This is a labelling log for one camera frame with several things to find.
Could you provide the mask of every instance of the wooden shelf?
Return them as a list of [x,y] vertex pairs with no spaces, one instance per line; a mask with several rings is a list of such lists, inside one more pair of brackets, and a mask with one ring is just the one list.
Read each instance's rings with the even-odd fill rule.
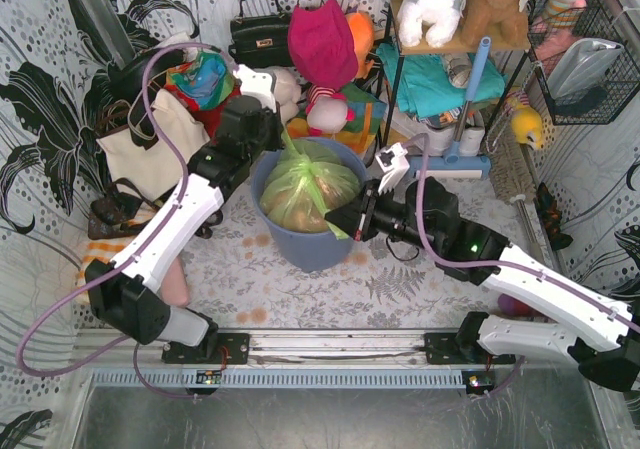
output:
[[[391,11],[393,14],[393,20],[395,22],[395,27],[399,27],[398,12],[400,11],[401,5],[402,0],[391,0]],[[529,49],[529,41],[526,39],[526,37],[521,44],[507,44],[502,38],[502,34],[500,34],[500,29],[495,24],[490,25],[487,32],[487,35],[491,37],[492,51],[526,51]],[[460,40],[460,27],[458,27],[458,30],[453,36],[453,39],[442,47],[431,47],[429,44],[427,44],[424,40],[424,31],[422,34],[422,39],[420,40],[420,44],[418,44],[417,46],[402,47],[402,43],[399,40],[398,45],[400,46],[400,54],[403,56],[417,56],[421,54],[456,54],[459,52],[475,53],[478,49],[478,46],[470,47],[462,43],[462,41]]]

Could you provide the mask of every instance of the white tote bag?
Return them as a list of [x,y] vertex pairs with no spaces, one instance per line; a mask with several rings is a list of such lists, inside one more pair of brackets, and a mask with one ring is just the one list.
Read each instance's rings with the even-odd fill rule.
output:
[[[180,101],[167,90],[161,89],[151,106],[160,128],[175,144],[186,162],[209,142],[202,123],[194,120]],[[111,179],[129,179],[143,196],[152,201],[175,186],[182,176],[178,160],[169,146],[161,140],[149,149],[138,147],[131,141],[129,129],[125,128],[98,139],[98,144],[107,155]],[[125,186],[119,185],[118,189],[134,194]]]

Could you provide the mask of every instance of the white plush dog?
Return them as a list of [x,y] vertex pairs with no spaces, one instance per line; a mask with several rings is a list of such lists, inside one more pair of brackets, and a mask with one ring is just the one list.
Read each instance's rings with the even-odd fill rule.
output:
[[403,46],[417,46],[422,38],[422,23],[431,27],[425,39],[431,47],[441,47],[456,32],[466,0],[403,0],[398,13],[399,37]]

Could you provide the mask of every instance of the blue bucket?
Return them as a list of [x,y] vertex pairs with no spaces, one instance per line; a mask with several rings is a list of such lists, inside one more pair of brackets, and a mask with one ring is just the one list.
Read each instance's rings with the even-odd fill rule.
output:
[[[331,139],[323,137],[309,137],[307,139],[327,146],[335,152],[342,160],[342,163],[358,177],[360,184],[364,184],[367,179],[367,171],[355,152],[344,144]],[[257,208],[260,217],[269,226],[271,237],[276,242],[280,254],[287,261],[304,272],[322,271],[333,267],[349,255],[353,247],[352,239],[336,239],[336,236],[331,231],[319,234],[289,231],[271,222],[260,209],[260,198],[264,192],[264,184],[273,168],[276,167],[281,153],[282,151],[267,152],[256,164],[255,172],[251,179],[253,204]]]

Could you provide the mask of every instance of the blue handle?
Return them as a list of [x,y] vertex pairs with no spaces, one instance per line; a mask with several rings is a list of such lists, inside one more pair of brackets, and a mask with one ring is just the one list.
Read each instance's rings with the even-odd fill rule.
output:
[[469,78],[469,85],[467,86],[466,100],[473,102],[476,98],[476,92],[480,85],[480,79],[482,78],[482,72],[484,66],[487,63],[487,57],[489,57],[489,50],[491,49],[491,38],[485,36],[478,45],[478,52],[473,60],[473,68],[471,69],[471,77]]

